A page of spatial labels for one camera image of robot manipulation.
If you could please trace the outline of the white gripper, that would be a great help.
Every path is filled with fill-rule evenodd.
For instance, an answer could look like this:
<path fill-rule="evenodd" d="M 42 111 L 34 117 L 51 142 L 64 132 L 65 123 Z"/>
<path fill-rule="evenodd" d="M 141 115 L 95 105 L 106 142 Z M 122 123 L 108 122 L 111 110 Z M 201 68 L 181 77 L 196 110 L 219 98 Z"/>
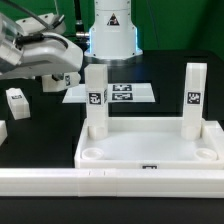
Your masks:
<path fill-rule="evenodd" d="M 0 80 L 78 72 L 83 51 L 32 17 L 13 21 L 0 13 Z"/>

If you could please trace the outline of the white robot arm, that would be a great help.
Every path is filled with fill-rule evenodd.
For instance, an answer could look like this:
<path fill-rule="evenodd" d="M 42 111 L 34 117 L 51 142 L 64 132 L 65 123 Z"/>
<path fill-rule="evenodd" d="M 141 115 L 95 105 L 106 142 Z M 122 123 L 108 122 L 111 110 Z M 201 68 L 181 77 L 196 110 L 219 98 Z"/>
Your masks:
<path fill-rule="evenodd" d="M 94 0 L 94 24 L 88 32 L 76 33 L 89 40 L 87 50 L 63 36 L 63 16 L 36 15 L 11 0 L 0 2 L 28 15 L 13 21 L 0 13 L 0 80 L 45 75 L 60 80 L 77 75 L 84 58 L 122 62 L 142 54 L 131 20 L 131 0 Z"/>

